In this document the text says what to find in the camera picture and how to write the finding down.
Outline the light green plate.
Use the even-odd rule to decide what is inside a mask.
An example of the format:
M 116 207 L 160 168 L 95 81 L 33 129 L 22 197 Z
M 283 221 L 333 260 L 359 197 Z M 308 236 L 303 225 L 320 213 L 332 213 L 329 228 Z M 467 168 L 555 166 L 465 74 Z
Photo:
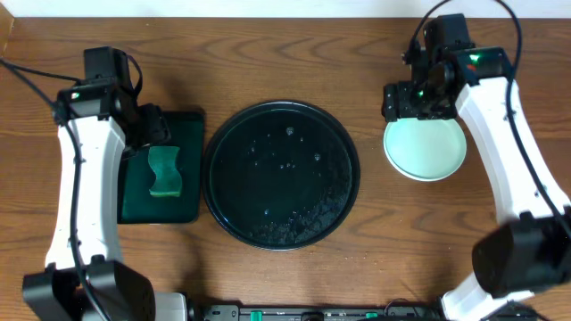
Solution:
M 391 165 L 419 176 L 453 170 L 462 165 L 467 154 L 465 134 L 454 119 L 389 122 L 383 147 Z

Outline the green sponge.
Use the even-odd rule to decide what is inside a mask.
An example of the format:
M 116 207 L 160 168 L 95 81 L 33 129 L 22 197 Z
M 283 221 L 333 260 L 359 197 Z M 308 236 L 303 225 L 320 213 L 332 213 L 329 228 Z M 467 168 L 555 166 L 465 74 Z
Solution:
M 182 176 L 177 168 L 177 146 L 155 146 L 148 153 L 148 164 L 155 175 L 149 189 L 152 197 L 179 197 L 182 193 Z

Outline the white plate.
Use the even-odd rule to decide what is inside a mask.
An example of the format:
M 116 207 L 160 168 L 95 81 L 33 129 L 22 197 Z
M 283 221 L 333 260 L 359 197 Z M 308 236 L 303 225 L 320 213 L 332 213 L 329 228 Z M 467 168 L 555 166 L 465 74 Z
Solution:
M 454 168 L 453 170 L 444 172 L 442 174 L 439 175 L 427 175 L 427 176 L 422 176 L 422 175 L 414 175 L 409 173 L 408 171 L 403 170 L 402 168 L 398 167 L 398 166 L 394 166 L 392 165 L 393 169 L 396 170 L 398 173 L 400 173 L 401 175 L 415 180 L 415 181 L 419 181 L 419 182 L 436 182 L 436 181 L 442 181 L 452 175 L 454 175 L 456 172 L 459 171 L 460 166 Z

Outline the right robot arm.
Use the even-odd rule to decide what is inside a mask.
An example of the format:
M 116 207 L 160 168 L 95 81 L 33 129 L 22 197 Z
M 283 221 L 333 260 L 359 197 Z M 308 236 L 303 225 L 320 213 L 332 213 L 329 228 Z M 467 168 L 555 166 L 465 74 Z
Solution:
M 472 137 L 496 230 L 472 250 L 471 274 L 440 301 L 450 320 L 482 320 L 570 280 L 570 200 L 550 173 L 499 47 L 413 47 L 409 81 L 387 85 L 383 144 L 404 176 L 432 182 L 461 165 Z

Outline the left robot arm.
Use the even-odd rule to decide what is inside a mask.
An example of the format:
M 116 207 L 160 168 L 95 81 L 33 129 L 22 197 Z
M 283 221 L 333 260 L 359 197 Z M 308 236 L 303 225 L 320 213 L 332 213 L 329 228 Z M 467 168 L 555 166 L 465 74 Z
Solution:
M 161 109 L 131 90 L 75 86 L 55 101 L 62 174 L 58 215 L 42 272 L 23 299 L 41 320 L 186 320 L 186 296 L 156 292 L 127 267 L 118 235 L 123 156 L 170 133 Z

